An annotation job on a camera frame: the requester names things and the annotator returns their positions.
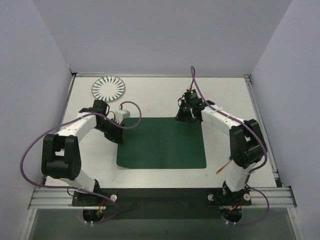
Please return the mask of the dark green placemat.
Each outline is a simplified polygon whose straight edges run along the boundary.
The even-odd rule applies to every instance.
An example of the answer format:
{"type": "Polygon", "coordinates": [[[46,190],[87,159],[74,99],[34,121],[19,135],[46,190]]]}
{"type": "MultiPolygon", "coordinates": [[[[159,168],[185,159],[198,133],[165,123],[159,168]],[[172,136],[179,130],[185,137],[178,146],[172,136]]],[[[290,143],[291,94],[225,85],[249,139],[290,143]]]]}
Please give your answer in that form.
{"type": "Polygon", "coordinates": [[[116,164],[126,169],[204,169],[207,166],[202,127],[173,117],[144,117],[123,131],[116,164]]]}

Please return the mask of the white blue striped plate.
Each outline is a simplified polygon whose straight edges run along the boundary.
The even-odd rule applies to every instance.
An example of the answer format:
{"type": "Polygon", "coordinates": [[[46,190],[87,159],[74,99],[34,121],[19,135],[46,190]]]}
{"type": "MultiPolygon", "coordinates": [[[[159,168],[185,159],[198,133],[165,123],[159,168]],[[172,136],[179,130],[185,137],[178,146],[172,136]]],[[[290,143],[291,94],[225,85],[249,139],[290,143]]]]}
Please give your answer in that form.
{"type": "Polygon", "coordinates": [[[91,94],[96,100],[109,103],[121,98],[125,88],[124,81],[118,76],[103,76],[93,83],[91,94]]]}

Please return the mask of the gold fork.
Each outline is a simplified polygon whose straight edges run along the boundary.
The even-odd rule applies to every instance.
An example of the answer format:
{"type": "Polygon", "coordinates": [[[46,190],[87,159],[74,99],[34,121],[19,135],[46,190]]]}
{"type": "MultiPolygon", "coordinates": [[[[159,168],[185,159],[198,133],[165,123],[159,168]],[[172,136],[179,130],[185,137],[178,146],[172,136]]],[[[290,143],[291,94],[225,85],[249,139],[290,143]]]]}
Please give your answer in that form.
{"type": "Polygon", "coordinates": [[[216,171],[216,174],[219,175],[231,162],[232,160],[229,160],[225,165],[223,165],[219,170],[216,171]]]}

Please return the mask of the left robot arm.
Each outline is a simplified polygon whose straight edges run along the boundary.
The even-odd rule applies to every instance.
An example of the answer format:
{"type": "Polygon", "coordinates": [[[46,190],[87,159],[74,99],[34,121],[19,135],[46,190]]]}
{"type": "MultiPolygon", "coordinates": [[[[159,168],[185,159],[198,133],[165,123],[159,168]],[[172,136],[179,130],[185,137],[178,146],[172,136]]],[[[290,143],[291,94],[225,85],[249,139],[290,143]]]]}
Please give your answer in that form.
{"type": "Polygon", "coordinates": [[[114,118],[109,119],[108,110],[106,102],[95,100],[92,107],[82,108],[78,112],[78,121],[43,138],[41,172],[77,190],[85,190],[83,199],[91,206],[100,203],[102,193],[99,182],[82,170],[80,141],[91,130],[98,130],[107,140],[122,144],[123,120],[130,116],[130,112],[121,107],[114,112],[114,118]]]}

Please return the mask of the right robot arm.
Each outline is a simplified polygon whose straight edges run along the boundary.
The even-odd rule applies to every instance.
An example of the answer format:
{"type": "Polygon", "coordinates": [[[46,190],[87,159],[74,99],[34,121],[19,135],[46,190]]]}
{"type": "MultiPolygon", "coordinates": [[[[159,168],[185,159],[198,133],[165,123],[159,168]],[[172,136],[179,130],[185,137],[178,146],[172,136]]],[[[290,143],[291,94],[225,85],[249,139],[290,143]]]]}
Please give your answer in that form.
{"type": "Polygon", "coordinates": [[[222,185],[221,197],[225,203],[233,204],[245,189],[257,163],[267,155],[259,123],[254,119],[237,118],[214,102],[202,100],[194,89],[187,90],[177,104],[177,121],[208,123],[229,137],[232,166],[222,185]]]}

